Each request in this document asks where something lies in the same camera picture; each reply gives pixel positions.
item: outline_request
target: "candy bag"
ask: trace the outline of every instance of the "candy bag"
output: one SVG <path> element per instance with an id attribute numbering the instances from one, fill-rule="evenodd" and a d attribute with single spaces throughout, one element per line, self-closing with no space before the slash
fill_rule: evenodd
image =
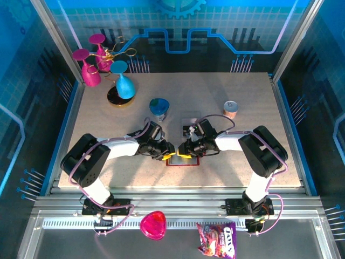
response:
<path id="1" fill-rule="evenodd" d="M 203 255 L 221 258 L 236 258 L 236 224 L 197 224 Z"/>

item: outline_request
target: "table surface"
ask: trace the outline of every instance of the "table surface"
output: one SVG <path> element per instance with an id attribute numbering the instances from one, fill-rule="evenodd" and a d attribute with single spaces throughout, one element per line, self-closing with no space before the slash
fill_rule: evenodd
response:
<path id="1" fill-rule="evenodd" d="M 95 88 L 87 87 L 75 122 L 70 148 L 85 134 L 97 138 L 122 137 L 143 128 L 150 116 L 153 98 L 170 102 L 168 116 L 159 124 L 165 138 L 178 146 L 182 137 L 182 121 L 187 118 L 221 114 L 223 105 L 234 100 L 239 105 L 233 130 L 252 130 L 266 126 L 285 147 L 289 171 L 280 175 L 273 186 L 300 186 L 299 177 L 288 145 L 285 130 L 267 73 L 133 73 L 127 74 L 136 87 L 136 96 L 127 107 L 115 107 L 107 100 L 112 82 L 103 79 Z M 209 118 L 221 131 L 230 126 L 224 118 Z M 224 151 L 203 157 L 199 166 L 167 167 L 165 161 L 150 157 L 122 156 L 108 160 L 100 175 L 107 187 L 243 187 L 249 184 L 252 170 L 240 151 Z M 62 173 L 59 187 L 71 187 Z"/>

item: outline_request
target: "yellow object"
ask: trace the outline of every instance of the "yellow object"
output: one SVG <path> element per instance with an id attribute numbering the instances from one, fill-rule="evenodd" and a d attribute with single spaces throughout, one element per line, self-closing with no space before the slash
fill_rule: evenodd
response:
<path id="1" fill-rule="evenodd" d="M 178 150 L 177 150 L 177 155 L 180 156 L 180 157 L 182 157 L 182 158 L 189 158 L 189 159 L 192 158 L 191 155 L 181 155 L 181 154 L 178 152 Z"/>
<path id="2" fill-rule="evenodd" d="M 176 154 L 176 152 L 171 153 L 171 154 L 169 154 L 169 155 L 165 155 L 165 156 L 163 157 L 162 161 L 171 158 L 171 156 L 173 156 L 173 155 L 175 155 L 175 154 Z"/>

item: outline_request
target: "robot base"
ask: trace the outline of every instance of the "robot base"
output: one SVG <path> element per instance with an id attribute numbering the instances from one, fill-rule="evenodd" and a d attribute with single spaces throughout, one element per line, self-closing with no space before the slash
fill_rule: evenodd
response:
<path id="1" fill-rule="evenodd" d="M 243 199 L 226 199 L 225 205 L 222 209 L 226 210 L 227 216 L 248 216 L 249 214 L 244 210 Z M 252 213 L 253 216 L 274 215 L 273 203 L 271 199 L 266 199 L 265 202 Z"/>
<path id="2" fill-rule="evenodd" d="M 130 204 L 130 199 L 112 199 L 111 201 L 107 201 L 107 206 L 120 206 L 120 205 L 127 205 Z M 81 214 L 83 216 L 96 216 L 97 213 L 101 213 L 104 216 L 127 216 L 129 213 L 129 208 L 122 208 L 122 209 L 103 209 L 94 204 L 90 199 L 85 199 L 84 205 L 82 207 Z"/>

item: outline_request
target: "pink wine glass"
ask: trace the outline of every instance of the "pink wine glass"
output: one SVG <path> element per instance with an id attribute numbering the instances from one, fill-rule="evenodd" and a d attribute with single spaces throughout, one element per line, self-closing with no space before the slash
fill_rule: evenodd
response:
<path id="1" fill-rule="evenodd" d="M 102 79 L 95 65 L 91 65 L 85 61 L 85 59 L 89 55 L 90 52 L 87 49 L 78 49 L 73 52 L 73 58 L 77 61 L 83 62 L 83 66 L 81 68 L 81 75 L 86 85 L 90 87 L 95 87 L 101 83 Z"/>
<path id="2" fill-rule="evenodd" d="M 110 65 L 113 63 L 112 60 L 105 60 L 102 57 L 105 57 L 106 52 L 104 51 L 101 43 L 103 43 L 106 39 L 106 36 L 104 36 L 103 34 L 94 34 L 91 35 L 88 39 L 88 41 L 91 44 L 95 44 L 98 46 L 98 50 L 96 52 L 96 62 L 97 62 L 97 66 L 99 68 L 99 70 L 101 71 L 105 71 L 108 72 L 110 70 Z"/>

